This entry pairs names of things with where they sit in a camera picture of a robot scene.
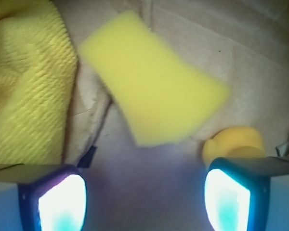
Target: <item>yellow cloth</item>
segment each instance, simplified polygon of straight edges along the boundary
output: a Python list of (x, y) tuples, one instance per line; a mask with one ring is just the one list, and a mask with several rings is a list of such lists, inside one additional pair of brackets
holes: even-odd
[(48, 0), (0, 0), (0, 163), (59, 164), (77, 56)]

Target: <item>yellow sponge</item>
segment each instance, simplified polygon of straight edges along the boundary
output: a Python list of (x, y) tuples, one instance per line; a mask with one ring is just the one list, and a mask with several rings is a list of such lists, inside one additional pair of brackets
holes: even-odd
[(89, 36), (79, 53), (111, 91), (139, 146), (182, 140), (230, 96), (226, 84), (182, 60), (132, 11)]

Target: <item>rubber duck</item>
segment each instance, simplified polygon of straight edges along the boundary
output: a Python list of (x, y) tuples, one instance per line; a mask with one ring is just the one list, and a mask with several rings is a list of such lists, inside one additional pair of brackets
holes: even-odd
[(265, 157), (259, 131), (252, 127), (230, 127), (205, 142), (202, 158), (207, 167), (217, 157)]

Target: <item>textured fabric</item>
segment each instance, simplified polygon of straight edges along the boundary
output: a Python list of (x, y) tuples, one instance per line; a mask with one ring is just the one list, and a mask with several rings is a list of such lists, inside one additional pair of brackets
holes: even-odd
[(0, 0), (0, 163), (61, 163), (76, 68), (52, 2)]

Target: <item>cardboard surface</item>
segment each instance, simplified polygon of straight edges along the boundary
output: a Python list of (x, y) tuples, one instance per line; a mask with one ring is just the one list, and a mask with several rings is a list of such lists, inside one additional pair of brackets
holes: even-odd
[[(112, 104), (93, 165), (84, 172), (89, 195), (84, 230), (211, 230), (203, 200), (203, 141), (223, 128), (253, 126), (263, 135), (267, 155), (275, 156), (275, 147), (288, 139), (289, 0), (54, 2), (76, 47), (117, 13), (141, 13), (144, 4), (154, 32), (233, 88), (228, 104), (178, 145), (136, 148)], [(76, 85), (71, 112), (80, 113), (79, 128), (87, 127), (90, 120), (80, 115), (94, 105), (100, 83), (81, 61)]]

